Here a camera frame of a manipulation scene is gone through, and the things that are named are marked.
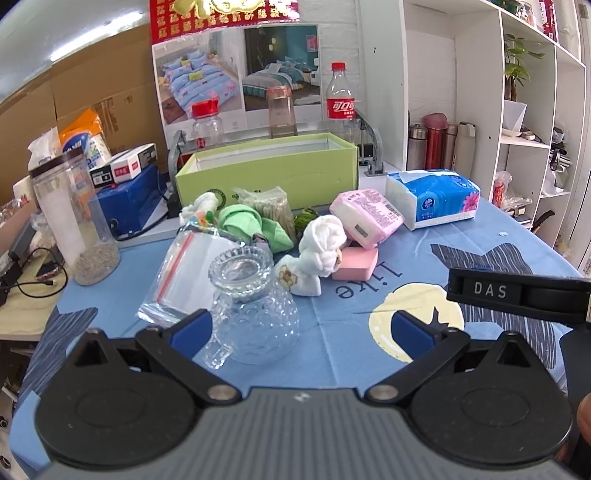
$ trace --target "silver thermos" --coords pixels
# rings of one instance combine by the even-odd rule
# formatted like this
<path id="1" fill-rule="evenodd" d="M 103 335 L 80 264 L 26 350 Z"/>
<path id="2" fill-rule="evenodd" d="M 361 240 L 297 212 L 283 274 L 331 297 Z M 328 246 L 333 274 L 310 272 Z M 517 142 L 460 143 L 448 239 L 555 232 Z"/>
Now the silver thermos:
<path id="1" fill-rule="evenodd" d="M 460 122 L 457 126 L 452 170 L 459 173 L 462 177 L 469 179 L 472 175 L 475 149 L 476 127 L 467 122 Z"/>
<path id="2" fill-rule="evenodd" d="M 407 170 L 425 168 L 427 129 L 419 124 L 408 127 Z"/>
<path id="3" fill-rule="evenodd" d="M 457 125 L 449 124 L 447 126 L 445 140 L 443 143 L 443 162 L 442 167 L 448 170 L 452 169 L 453 165 L 453 149 L 456 146 Z"/>

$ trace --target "blue tissue pack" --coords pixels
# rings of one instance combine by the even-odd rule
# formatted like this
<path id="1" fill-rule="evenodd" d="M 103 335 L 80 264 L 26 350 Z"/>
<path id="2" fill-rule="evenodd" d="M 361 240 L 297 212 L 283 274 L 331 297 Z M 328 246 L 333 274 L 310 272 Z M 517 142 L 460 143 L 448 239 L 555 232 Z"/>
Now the blue tissue pack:
<path id="1" fill-rule="evenodd" d="M 474 218 L 480 188 L 450 170 L 411 170 L 386 179 L 386 198 L 409 230 Z"/>
<path id="2" fill-rule="evenodd" d="M 144 228 L 162 197 L 166 182 L 156 165 L 142 170 L 133 180 L 106 187 L 96 194 L 107 223 L 117 235 L 135 233 Z"/>

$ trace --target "pink soap bar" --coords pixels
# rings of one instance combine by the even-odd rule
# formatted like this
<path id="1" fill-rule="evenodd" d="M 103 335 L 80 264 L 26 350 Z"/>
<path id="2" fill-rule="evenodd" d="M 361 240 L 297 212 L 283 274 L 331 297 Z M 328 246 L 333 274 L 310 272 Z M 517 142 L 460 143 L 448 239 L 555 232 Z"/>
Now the pink soap bar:
<path id="1" fill-rule="evenodd" d="M 332 274 L 333 280 L 368 281 L 378 263 L 378 249 L 366 250 L 347 247 L 342 250 L 343 258 L 339 269 Z"/>
<path id="2" fill-rule="evenodd" d="M 330 213 L 343 222 L 350 239 L 368 250 L 377 247 L 404 223 L 402 214 L 374 189 L 339 194 L 330 205 Z"/>

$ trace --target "yellow moon print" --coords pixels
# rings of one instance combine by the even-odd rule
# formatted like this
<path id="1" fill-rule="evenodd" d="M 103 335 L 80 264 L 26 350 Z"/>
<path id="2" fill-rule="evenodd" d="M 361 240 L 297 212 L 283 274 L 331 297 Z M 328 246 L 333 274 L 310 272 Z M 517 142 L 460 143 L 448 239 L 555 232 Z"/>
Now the yellow moon print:
<path id="1" fill-rule="evenodd" d="M 446 299 L 446 291 L 439 285 L 409 283 L 390 293 L 381 305 L 369 316 L 369 330 L 375 342 L 388 355 L 403 362 L 412 359 L 394 342 L 390 332 L 392 315 L 397 310 L 406 310 L 424 323 L 431 323 L 433 309 L 439 312 L 439 322 L 450 327 L 464 329 L 464 316 L 460 306 Z"/>

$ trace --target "green box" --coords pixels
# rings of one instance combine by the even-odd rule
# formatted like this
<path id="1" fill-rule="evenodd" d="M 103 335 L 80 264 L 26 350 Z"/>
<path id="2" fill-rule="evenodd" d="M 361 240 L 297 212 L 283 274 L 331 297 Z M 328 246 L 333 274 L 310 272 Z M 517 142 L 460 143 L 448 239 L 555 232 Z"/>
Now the green box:
<path id="1" fill-rule="evenodd" d="M 234 188 L 264 192 L 277 186 L 294 210 L 329 205 L 358 187 L 357 148 L 328 133 L 249 141 L 195 153 L 176 181 L 184 206 L 214 192 L 223 208 L 236 203 Z"/>

